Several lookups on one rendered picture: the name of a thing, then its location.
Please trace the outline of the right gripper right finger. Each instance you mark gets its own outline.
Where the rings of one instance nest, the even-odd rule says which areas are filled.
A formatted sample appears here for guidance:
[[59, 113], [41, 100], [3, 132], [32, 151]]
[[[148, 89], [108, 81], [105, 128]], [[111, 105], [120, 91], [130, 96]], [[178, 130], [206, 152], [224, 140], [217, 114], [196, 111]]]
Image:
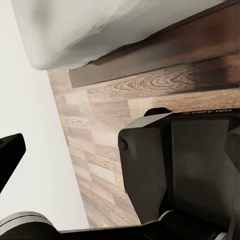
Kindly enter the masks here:
[[240, 135], [229, 133], [227, 135], [224, 151], [240, 173]]

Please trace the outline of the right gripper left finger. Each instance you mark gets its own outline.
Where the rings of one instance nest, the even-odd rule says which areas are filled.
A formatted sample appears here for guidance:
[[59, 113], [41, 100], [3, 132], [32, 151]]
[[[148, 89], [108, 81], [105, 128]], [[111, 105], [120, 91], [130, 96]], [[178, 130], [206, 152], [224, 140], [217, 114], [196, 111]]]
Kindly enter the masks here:
[[0, 193], [26, 152], [21, 133], [0, 138]]

